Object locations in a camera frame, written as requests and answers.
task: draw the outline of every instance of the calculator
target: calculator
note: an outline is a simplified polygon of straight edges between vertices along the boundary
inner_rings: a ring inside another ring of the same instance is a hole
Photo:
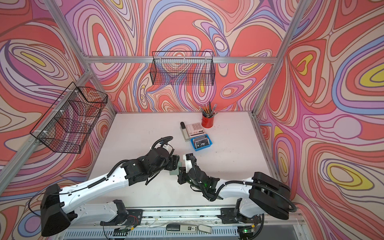
[[[189,138],[205,134],[200,122],[188,124],[185,127],[187,129]]]

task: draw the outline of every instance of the black wire mesh basket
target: black wire mesh basket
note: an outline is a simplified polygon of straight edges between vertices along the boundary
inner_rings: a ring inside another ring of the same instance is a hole
[[[81,153],[107,104],[108,96],[90,87],[77,86],[72,93],[67,94],[70,94],[68,100],[43,130],[37,136],[33,134],[34,128],[44,116],[30,134],[53,152]]]
[[[152,84],[213,86],[213,55],[212,51],[153,51]]]

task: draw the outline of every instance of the white tabletop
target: white tabletop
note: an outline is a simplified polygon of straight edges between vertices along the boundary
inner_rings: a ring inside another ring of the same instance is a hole
[[[169,142],[173,154],[193,153],[197,165],[210,177],[242,180],[254,172],[270,175],[258,139],[247,112],[218,113],[212,128],[204,129],[212,146],[195,151],[185,142],[180,122],[186,125],[201,122],[201,113],[122,113],[117,114],[90,179],[105,174],[120,160],[134,159],[148,153],[161,137],[173,136]],[[126,207],[170,207],[236,204],[236,198],[209,202],[201,193],[193,192],[189,184],[179,185],[176,175],[163,170],[147,186],[139,182],[115,190],[88,203],[123,200]]]

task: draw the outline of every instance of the metal beam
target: metal beam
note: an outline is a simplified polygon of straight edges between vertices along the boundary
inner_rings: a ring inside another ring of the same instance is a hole
[[[268,74],[268,77],[265,80],[265,83],[263,84],[262,89],[260,90],[260,93],[257,97],[255,106],[253,107],[253,110],[252,110],[253,114],[256,113],[257,109],[262,104],[262,100],[264,99],[265,95],[268,93],[268,90],[272,85],[273,79],[278,73],[279,67],[283,62],[283,58],[286,54],[286,51],[288,50],[289,44],[291,43],[293,36],[295,35],[296,29],[299,26],[300,21],[303,19],[304,12],[311,1],[312,0],[300,0],[299,4],[297,5],[296,11],[293,14],[288,30],[285,33],[284,39],[281,42],[279,51],[277,53],[276,63],[272,66],[272,69]]]
[[[187,57],[188,59],[201,59],[201,57]],[[85,56],[87,63],[151,63],[153,57],[150,56]],[[275,64],[276,57],[213,57],[214,63],[271,63]]]
[[[57,5],[55,0],[44,0],[44,3],[51,13],[53,19],[59,26],[60,30],[63,33],[63,36],[66,38],[66,40],[69,42],[70,47],[72,48],[75,56],[78,58],[81,65],[84,67],[84,69],[90,71],[90,73],[93,75],[93,78],[96,81],[92,81],[95,88],[99,91],[102,91],[106,93],[105,89],[101,85],[100,81],[98,80],[96,74],[93,72],[90,65],[85,61],[84,59],[84,51],[81,49],[79,43],[77,42],[75,36],[73,35],[73,32],[71,30],[71,27],[69,26],[67,20],[65,19],[63,13],[61,12],[59,6]],[[109,108],[111,113],[116,114],[116,111],[114,110],[111,101],[108,99],[107,107]]]
[[[76,84],[78,86],[84,86],[90,77],[90,73],[86,71],[77,81]],[[67,101],[70,94],[69,92],[63,96],[63,98],[57,103],[57,105],[53,108],[53,110],[48,114],[48,116],[41,122],[38,128],[35,131],[42,131],[44,127],[52,120],[56,112],[63,106],[63,104]],[[4,166],[2,171],[0,172],[0,195],[7,188],[9,183],[11,183],[12,179],[16,176],[16,174],[23,167],[25,162],[29,159],[32,153],[36,150],[37,146],[39,146],[39,140],[30,136],[23,147],[16,152],[16,154],[11,158],[11,160]]]

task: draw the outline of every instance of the robotic arm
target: robotic arm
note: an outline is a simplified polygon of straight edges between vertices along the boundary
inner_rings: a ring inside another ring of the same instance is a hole
[[[49,186],[40,204],[41,235],[52,236],[74,223],[100,221],[102,225],[124,224],[128,214],[121,200],[106,204],[84,203],[137,182],[146,181],[147,185],[161,170],[176,170],[180,157],[173,155],[174,149],[168,144],[172,139],[164,137],[157,140],[145,156],[122,160],[102,176],[62,189],[57,184]],[[290,188],[263,173],[255,172],[253,177],[241,181],[227,181],[208,177],[197,166],[193,154],[186,154],[183,159],[185,167],[179,168],[178,183],[188,182],[209,201],[240,198],[235,217],[241,222],[246,223],[251,218],[256,219],[256,216],[260,218],[264,213],[286,220],[289,212],[296,211],[289,200]]]

